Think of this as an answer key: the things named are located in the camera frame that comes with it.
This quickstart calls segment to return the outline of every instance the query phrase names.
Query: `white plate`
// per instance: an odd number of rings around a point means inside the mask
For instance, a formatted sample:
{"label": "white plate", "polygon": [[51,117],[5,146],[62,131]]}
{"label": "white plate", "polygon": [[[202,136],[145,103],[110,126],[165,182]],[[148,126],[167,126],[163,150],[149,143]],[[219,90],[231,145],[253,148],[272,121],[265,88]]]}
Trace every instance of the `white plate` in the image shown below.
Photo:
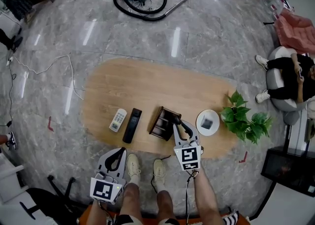
{"label": "white plate", "polygon": [[[203,124],[205,119],[208,119],[208,120],[213,122],[210,129],[206,129],[204,127],[201,127],[201,125]],[[211,109],[206,109],[206,110],[202,111],[199,114],[199,116],[197,117],[196,126],[197,126],[197,130],[199,131],[200,134],[202,134],[204,136],[211,136],[217,132],[217,130],[220,126],[219,116],[215,111],[213,111]]]}

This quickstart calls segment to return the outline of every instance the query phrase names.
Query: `red tape mark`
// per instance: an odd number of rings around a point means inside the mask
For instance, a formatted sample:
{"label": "red tape mark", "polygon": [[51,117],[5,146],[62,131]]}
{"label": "red tape mark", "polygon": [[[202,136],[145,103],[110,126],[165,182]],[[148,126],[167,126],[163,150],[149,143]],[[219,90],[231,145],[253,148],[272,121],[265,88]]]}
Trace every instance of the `red tape mark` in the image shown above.
{"label": "red tape mark", "polygon": [[244,162],[246,161],[246,158],[247,158],[247,153],[248,153],[248,152],[246,151],[244,159],[243,159],[243,160],[238,161],[238,163],[244,163]]}
{"label": "red tape mark", "polygon": [[49,130],[51,130],[51,131],[53,132],[53,131],[54,131],[54,129],[50,127],[50,122],[51,122],[51,117],[49,117],[48,129],[49,129]]}

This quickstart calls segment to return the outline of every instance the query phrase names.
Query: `green plant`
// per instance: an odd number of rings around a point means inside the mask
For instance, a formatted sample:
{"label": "green plant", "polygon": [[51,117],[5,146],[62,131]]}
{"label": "green plant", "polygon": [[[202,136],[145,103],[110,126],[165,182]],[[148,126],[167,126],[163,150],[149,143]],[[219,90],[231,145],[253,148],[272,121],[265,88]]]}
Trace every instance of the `green plant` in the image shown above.
{"label": "green plant", "polygon": [[271,117],[267,117],[266,113],[260,112],[253,114],[252,120],[248,121],[246,113],[250,109],[242,106],[247,102],[244,101],[242,95],[235,91],[231,97],[227,97],[232,103],[232,107],[224,107],[221,115],[224,116],[223,121],[230,132],[235,133],[241,140],[248,139],[254,144],[257,144],[263,134],[269,137],[268,130],[272,122]]}

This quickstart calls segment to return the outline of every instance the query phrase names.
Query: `white sock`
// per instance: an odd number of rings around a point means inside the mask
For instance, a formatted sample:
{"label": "white sock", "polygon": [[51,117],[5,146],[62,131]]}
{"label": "white sock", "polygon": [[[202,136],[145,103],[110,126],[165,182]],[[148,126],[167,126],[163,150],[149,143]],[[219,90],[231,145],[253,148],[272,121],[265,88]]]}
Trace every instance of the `white sock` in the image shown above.
{"label": "white sock", "polygon": [[167,191],[162,180],[156,180],[156,186],[157,186],[157,193],[159,193],[160,191]]}
{"label": "white sock", "polygon": [[137,186],[139,186],[140,183],[140,174],[133,174],[132,177],[130,178],[129,183],[134,183]]}

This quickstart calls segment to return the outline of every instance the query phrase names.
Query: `gray tiled floor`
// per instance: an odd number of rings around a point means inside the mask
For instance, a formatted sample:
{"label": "gray tiled floor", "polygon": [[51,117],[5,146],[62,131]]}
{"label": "gray tiled floor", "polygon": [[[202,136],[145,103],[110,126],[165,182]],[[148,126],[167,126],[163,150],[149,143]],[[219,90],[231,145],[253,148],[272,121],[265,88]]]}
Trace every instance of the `gray tiled floor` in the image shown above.
{"label": "gray tiled floor", "polygon": [[[177,1],[168,0],[167,7]],[[24,41],[15,57],[39,71],[54,57],[70,53],[75,88],[81,96],[93,68],[112,58],[148,59],[225,77],[249,101],[251,114],[265,111],[274,118],[270,138],[261,139],[258,145],[239,141],[225,157],[202,161],[219,206],[229,205],[244,215],[252,215],[270,186],[270,181],[260,175],[266,150],[284,141],[281,113],[269,101],[260,105],[254,101],[255,94],[266,83],[264,70],[253,57],[257,53],[268,55],[277,41],[273,28],[262,24],[270,19],[271,14],[261,0],[189,0],[155,23],[122,14],[112,0],[56,0],[41,4],[35,19],[24,26]],[[175,35],[179,37],[178,48],[173,50]],[[0,69],[1,122],[6,123],[10,74],[5,58],[0,60]],[[51,190],[46,177],[53,174],[64,188],[73,176],[77,181],[71,190],[72,197],[88,202],[90,177],[98,158],[112,147],[95,140],[84,128],[82,101],[73,93],[68,60],[58,60],[40,75],[28,72],[16,61],[12,70],[17,78],[12,91],[10,129],[15,131],[20,149],[8,153],[25,166],[23,177],[31,187]],[[54,132],[47,129],[49,116]],[[246,151],[249,152],[246,163],[238,163]],[[150,178],[152,163],[159,156],[136,154],[143,165],[142,209],[156,213]],[[187,176],[180,172],[174,157],[166,163],[169,170],[166,187],[173,196],[175,213],[182,215]],[[193,203],[192,186],[189,196]]]}

